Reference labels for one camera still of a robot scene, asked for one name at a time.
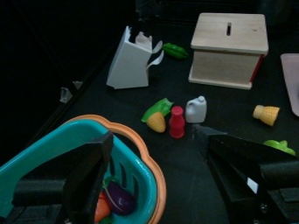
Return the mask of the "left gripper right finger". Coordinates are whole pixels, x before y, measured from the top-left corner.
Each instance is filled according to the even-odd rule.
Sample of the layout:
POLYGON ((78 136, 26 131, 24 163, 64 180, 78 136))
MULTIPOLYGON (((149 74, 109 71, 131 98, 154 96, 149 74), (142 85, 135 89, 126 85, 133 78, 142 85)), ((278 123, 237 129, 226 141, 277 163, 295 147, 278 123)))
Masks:
POLYGON ((234 136, 213 135, 207 164, 230 224, 299 224, 299 157, 234 136))

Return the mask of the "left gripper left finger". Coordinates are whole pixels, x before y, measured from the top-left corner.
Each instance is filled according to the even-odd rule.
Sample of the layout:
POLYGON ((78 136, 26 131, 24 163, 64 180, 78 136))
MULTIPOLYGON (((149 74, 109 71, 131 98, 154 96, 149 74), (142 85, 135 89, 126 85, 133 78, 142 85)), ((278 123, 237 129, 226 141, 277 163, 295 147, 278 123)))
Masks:
POLYGON ((109 132, 70 152, 71 173, 63 188, 63 206, 71 224, 94 224, 105 172, 114 146, 109 132))

